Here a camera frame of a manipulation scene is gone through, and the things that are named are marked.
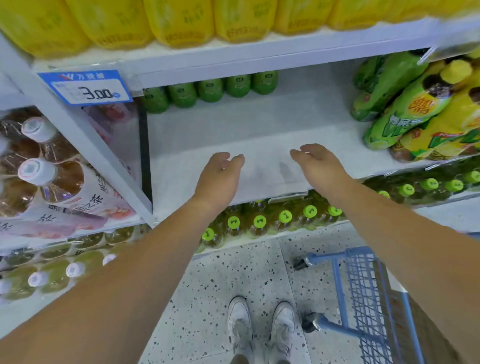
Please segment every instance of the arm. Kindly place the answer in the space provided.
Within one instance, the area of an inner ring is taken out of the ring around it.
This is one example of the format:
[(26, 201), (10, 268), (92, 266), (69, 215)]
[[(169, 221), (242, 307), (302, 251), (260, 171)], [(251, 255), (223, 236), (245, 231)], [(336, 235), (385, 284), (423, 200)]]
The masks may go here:
[(193, 197), (132, 249), (0, 341), (5, 363), (138, 362), (202, 233), (233, 199), (243, 156), (217, 153)]
[(470, 362), (480, 358), (480, 243), (352, 179), (318, 144), (292, 150), (310, 185), (359, 235)]

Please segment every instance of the white bottle cap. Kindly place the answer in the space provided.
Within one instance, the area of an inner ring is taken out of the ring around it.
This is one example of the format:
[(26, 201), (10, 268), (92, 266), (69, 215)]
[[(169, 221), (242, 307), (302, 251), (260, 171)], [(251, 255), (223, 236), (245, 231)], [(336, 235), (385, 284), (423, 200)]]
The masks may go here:
[(111, 262), (112, 260), (116, 259), (117, 255), (116, 254), (107, 254), (105, 258), (102, 260), (102, 264), (106, 265), (108, 262)]
[(8, 138), (0, 135), (0, 156), (4, 155), (10, 150), (11, 141)]
[(67, 277), (78, 278), (85, 274), (85, 264), (82, 262), (70, 263), (65, 271)]
[(46, 143), (57, 133), (57, 128), (44, 116), (33, 116), (22, 124), (22, 134), (37, 143)]
[(10, 291), (12, 288), (12, 281), (9, 279), (0, 280), (0, 294), (5, 294)]
[(44, 284), (47, 284), (49, 276), (50, 276), (50, 273), (45, 271), (32, 273), (30, 277), (28, 277), (28, 285), (30, 287), (43, 286)]
[(42, 158), (31, 158), (18, 168), (18, 178), (36, 186), (42, 186), (52, 181), (57, 175), (57, 166)]

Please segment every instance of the sneaker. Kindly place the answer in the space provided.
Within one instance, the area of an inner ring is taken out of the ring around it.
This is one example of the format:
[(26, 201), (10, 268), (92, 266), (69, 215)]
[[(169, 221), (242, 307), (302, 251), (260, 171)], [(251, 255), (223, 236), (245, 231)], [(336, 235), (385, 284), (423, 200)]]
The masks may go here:
[(265, 363), (288, 361), (295, 335), (295, 310), (288, 302), (280, 302), (273, 314), (270, 342), (265, 352)]
[(228, 306), (228, 339), (233, 349), (233, 356), (244, 355), (253, 364), (253, 332), (247, 300), (241, 296), (234, 297)]

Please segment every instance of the blue price tag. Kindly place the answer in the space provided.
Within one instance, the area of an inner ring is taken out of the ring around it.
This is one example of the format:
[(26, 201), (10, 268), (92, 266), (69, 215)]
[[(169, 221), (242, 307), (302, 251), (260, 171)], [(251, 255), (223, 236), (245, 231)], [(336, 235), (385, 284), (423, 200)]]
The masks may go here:
[(67, 105), (87, 106), (133, 101), (117, 70), (42, 72), (38, 75)]

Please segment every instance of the green bottle cap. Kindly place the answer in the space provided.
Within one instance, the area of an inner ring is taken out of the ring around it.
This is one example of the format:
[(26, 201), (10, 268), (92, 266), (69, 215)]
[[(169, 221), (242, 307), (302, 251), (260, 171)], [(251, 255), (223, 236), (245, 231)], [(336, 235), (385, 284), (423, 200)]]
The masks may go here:
[(202, 239), (205, 240), (206, 242), (213, 240), (214, 237), (215, 237), (215, 231), (212, 228), (207, 228), (207, 230), (205, 230), (205, 232), (202, 234)]
[(317, 208), (314, 205), (308, 205), (303, 209), (303, 214), (307, 218), (314, 218), (315, 216), (317, 216), (317, 213)]
[(423, 180), (422, 182), (420, 182), (420, 186), (424, 190), (433, 191), (438, 188), (438, 181), (435, 178), (427, 178), (426, 180)]
[(478, 172), (477, 170), (473, 170), (472, 172), (465, 173), (463, 176), (468, 183), (480, 182), (480, 172)]
[(461, 180), (451, 180), (445, 183), (445, 188), (450, 192), (459, 192), (463, 190), (463, 182)]
[(257, 215), (253, 218), (253, 225), (256, 228), (263, 229), (267, 224), (267, 219), (263, 215)]
[(403, 197), (408, 197), (412, 196), (415, 193), (415, 190), (413, 189), (413, 186), (411, 184), (403, 184), (398, 188), (398, 192), (403, 196)]
[(292, 213), (288, 210), (283, 210), (278, 214), (278, 219), (284, 224), (287, 224), (292, 221)]
[(390, 198), (390, 194), (387, 191), (378, 191), (377, 193), (385, 196), (386, 198)]
[(339, 208), (329, 206), (328, 207), (328, 213), (332, 216), (340, 216), (343, 213), (343, 211), (340, 210)]
[(227, 225), (230, 229), (236, 230), (240, 227), (240, 219), (237, 216), (230, 216)]

